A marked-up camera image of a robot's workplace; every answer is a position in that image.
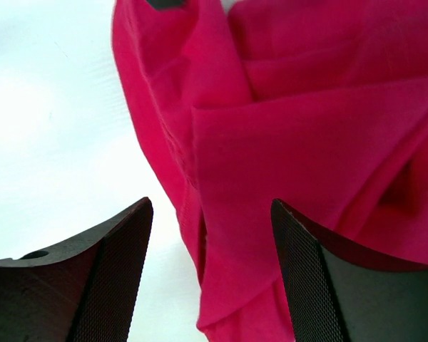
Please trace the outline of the magenta t shirt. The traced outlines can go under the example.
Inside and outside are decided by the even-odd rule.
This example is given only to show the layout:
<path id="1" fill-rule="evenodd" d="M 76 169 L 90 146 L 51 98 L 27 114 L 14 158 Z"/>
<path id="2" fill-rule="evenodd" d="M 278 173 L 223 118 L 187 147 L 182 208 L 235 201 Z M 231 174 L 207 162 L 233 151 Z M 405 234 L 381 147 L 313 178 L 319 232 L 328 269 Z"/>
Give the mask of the magenta t shirt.
<path id="1" fill-rule="evenodd" d="M 209 341 L 292 341 L 281 199 L 428 264 L 428 1 L 117 1 L 113 54 Z"/>

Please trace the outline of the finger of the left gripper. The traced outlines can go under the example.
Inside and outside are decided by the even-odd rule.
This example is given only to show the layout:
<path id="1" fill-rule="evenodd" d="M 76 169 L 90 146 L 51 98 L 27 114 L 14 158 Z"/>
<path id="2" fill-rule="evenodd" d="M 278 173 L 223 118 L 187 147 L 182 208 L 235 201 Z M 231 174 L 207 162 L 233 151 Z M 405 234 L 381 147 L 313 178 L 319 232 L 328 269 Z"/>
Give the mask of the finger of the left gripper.
<path id="1" fill-rule="evenodd" d="M 181 8 L 185 5 L 186 0 L 147 0 L 152 8 L 162 11 L 167 9 Z"/>

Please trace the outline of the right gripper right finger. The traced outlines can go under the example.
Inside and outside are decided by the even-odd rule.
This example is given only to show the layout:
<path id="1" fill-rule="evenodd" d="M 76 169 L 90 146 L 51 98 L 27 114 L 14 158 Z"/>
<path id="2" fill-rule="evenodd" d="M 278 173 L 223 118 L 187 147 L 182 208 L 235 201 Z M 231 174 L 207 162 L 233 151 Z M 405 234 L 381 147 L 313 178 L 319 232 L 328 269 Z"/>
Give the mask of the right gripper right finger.
<path id="1" fill-rule="evenodd" d="M 272 230 L 297 341 L 428 341 L 428 265 L 377 252 L 282 200 Z"/>

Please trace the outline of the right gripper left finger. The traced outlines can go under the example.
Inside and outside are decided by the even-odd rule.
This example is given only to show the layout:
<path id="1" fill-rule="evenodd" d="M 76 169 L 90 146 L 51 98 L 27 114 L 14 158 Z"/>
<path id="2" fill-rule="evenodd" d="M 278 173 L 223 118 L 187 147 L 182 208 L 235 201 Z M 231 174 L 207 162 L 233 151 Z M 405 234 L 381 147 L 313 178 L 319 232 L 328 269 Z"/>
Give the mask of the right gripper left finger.
<path id="1" fill-rule="evenodd" d="M 126 341 L 153 207 L 143 198 L 20 259 L 0 259 L 0 342 Z"/>

